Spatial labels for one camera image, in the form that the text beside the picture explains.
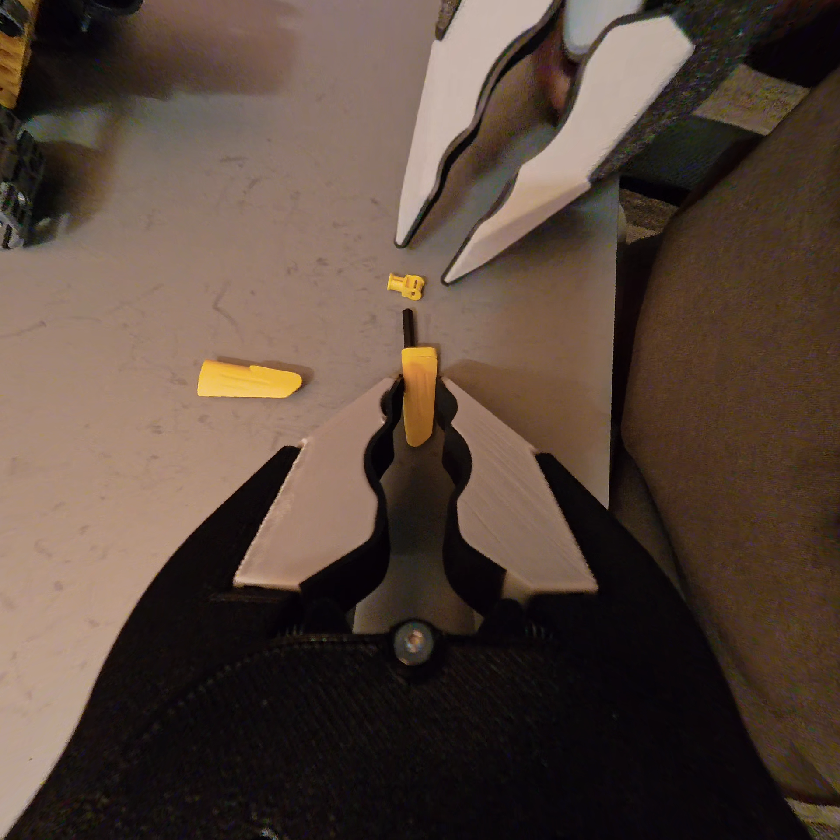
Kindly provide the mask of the yellow blade-shaped brick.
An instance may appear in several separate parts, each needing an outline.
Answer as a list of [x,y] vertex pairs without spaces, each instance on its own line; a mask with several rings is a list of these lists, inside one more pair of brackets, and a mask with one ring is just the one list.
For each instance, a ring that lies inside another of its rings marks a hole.
[[434,431],[437,375],[435,347],[420,346],[402,351],[403,420],[406,442],[411,447],[423,445]]
[[255,364],[205,360],[196,393],[201,397],[287,398],[302,387],[299,373]]

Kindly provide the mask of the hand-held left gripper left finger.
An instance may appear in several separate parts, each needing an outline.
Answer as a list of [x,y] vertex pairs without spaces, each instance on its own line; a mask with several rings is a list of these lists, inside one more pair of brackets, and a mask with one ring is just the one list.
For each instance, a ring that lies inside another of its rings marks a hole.
[[402,400],[403,378],[385,378],[301,441],[234,575],[235,592],[330,599],[348,612],[383,582],[390,541],[382,477]]

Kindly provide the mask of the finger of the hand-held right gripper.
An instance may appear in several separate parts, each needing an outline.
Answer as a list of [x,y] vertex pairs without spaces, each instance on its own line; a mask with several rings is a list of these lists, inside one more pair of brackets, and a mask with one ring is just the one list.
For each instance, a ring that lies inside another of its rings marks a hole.
[[432,44],[402,184],[395,246],[407,247],[472,141],[490,95],[551,26],[559,1],[458,2]]
[[635,15],[611,24],[582,63],[558,132],[521,166],[441,281],[450,285],[485,265],[587,192],[597,167],[694,48],[676,14]]

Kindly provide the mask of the yellow black toy tracked vehicle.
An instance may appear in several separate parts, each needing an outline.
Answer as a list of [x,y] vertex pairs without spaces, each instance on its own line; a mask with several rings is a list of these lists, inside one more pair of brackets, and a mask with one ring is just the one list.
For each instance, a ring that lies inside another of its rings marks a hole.
[[28,244],[46,161],[16,114],[34,44],[85,45],[142,1],[1,2],[1,247]]

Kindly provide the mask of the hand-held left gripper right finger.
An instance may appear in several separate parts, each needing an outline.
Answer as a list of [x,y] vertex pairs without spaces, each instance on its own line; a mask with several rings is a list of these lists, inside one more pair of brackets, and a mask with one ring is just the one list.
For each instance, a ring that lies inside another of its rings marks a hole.
[[591,594],[597,582],[536,449],[447,378],[439,382],[443,464],[454,482],[444,571],[480,615],[503,600]]

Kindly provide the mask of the person's right hand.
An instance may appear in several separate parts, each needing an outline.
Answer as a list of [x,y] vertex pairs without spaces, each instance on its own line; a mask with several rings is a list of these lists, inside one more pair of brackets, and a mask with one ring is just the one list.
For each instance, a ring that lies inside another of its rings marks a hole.
[[559,24],[532,54],[539,88],[554,125],[564,113],[578,70],[577,63],[566,52],[563,34],[563,26]]

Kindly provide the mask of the person's right forearm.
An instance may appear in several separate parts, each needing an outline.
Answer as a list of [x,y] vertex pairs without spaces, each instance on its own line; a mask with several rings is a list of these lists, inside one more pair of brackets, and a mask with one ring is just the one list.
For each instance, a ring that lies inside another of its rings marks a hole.
[[759,29],[750,50],[754,51],[771,44],[810,24],[821,14],[833,12],[838,8],[838,1],[779,1]]

